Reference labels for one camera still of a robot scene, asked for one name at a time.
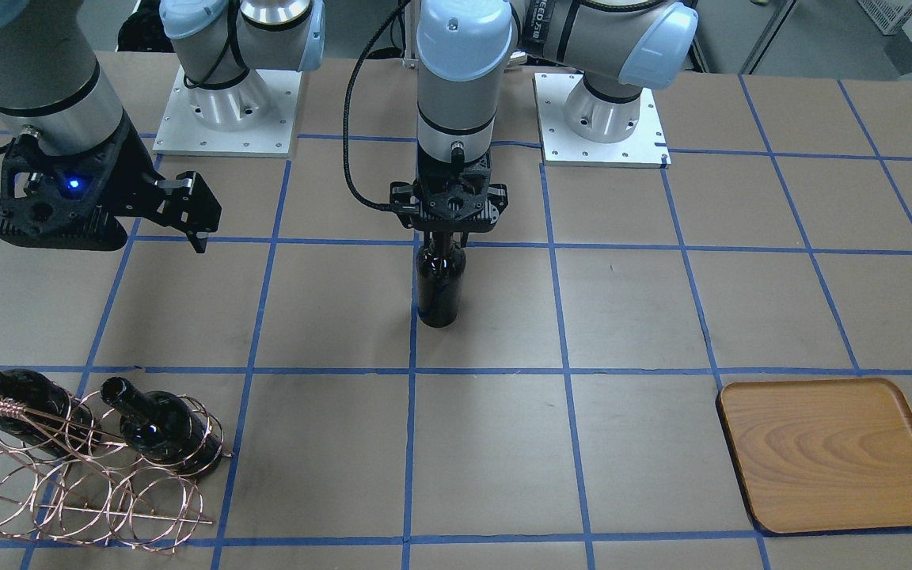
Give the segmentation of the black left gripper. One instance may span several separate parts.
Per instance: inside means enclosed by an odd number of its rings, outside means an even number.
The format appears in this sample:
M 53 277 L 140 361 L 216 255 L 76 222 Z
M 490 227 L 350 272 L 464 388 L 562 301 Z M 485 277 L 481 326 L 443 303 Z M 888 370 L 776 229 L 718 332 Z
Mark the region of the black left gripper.
M 509 205 L 507 185 L 491 182 L 491 151 L 454 163 L 417 148 L 413 183 L 390 185 L 389 209 L 423 232 L 489 232 Z

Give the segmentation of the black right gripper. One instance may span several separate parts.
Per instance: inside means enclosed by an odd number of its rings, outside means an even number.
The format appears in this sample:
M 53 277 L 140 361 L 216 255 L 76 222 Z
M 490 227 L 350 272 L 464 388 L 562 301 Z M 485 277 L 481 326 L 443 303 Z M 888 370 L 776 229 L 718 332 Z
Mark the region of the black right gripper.
M 25 125 L 1 169 L 0 239 L 22 248 L 117 250 L 120 216 L 147 216 L 180 231 L 199 255 L 222 206 L 199 172 L 163 178 L 129 119 L 87 151 L 48 155 L 47 137 Z

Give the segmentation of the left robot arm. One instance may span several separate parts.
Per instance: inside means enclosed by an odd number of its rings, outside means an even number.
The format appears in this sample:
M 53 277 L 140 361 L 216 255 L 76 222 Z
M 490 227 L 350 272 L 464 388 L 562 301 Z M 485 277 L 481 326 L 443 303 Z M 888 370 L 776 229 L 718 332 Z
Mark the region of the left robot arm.
M 426 239 L 491 231 L 507 206 L 491 145 L 511 54 L 577 69 L 562 122 L 582 140 L 621 143 L 640 125 L 643 91 L 682 69 L 698 18 L 682 1 L 424 1 L 416 179 L 391 184 L 392 210 Z

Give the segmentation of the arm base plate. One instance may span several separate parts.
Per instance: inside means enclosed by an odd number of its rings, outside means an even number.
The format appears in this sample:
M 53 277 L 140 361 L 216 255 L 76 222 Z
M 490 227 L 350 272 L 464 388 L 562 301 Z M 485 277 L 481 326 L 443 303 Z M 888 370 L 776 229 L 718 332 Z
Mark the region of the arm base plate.
M 153 149 L 162 155 L 283 158 L 292 155 L 306 74 L 253 70 L 224 90 L 188 88 L 175 76 Z
M 672 163 L 654 90 L 630 102 L 602 101 L 582 74 L 536 73 L 534 91 L 546 165 L 652 167 Z

